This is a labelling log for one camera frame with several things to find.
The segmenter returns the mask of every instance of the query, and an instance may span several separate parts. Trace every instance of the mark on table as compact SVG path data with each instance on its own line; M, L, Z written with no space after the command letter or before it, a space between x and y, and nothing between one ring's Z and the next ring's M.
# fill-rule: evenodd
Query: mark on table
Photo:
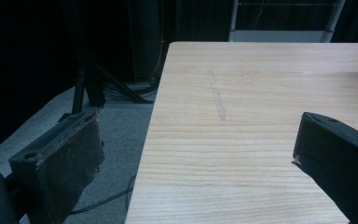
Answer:
M226 109L222 104L222 99L220 97L220 90L218 90L215 87L216 84L216 76L214 75L214 72L212 70L208 71L209 74L209 81L211 84L211 89L212 89L212 94L213 94L213 98L214 98L214 104L216 105L216 109L217 109L217 113L219 113L219 118L222 121L226 120Z

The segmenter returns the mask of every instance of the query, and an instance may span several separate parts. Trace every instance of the floor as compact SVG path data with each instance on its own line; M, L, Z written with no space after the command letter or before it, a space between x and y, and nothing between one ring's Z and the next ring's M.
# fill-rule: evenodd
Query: floor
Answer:
M7 160L12 155L56 125L64 113L71 111L73 95L74 89L71 89L55 97L0 145L2 175L10 173ZM154 100L156 93L146 97ZM112 100L108 96L102 109L91 108L85 99L84 110L90 109L99 110L105 160L100 173L83 191L75 210L127 189L138 170L153 105L133 104L124 99ZM126 215L124 195L88 212L69 216L64 223L124 223ZM29 221L25 217L21 223Z

